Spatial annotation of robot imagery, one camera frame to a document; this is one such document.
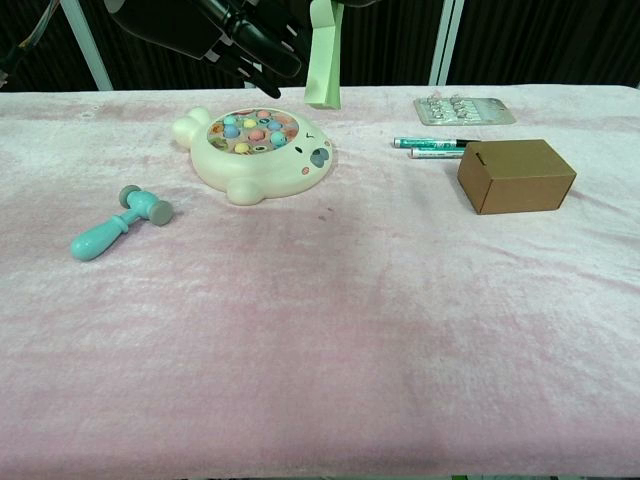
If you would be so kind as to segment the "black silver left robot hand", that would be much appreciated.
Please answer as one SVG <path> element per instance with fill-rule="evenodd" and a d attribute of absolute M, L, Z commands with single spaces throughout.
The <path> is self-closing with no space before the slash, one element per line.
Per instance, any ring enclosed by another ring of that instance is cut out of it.
<path fill-rule="evenodd" d="M 208 60 L 272 98 L 279 88 L 264 72 L 294 78 L 308 66 L 311 34 L 279 1 L 106 1 L 133 36 Z"/>

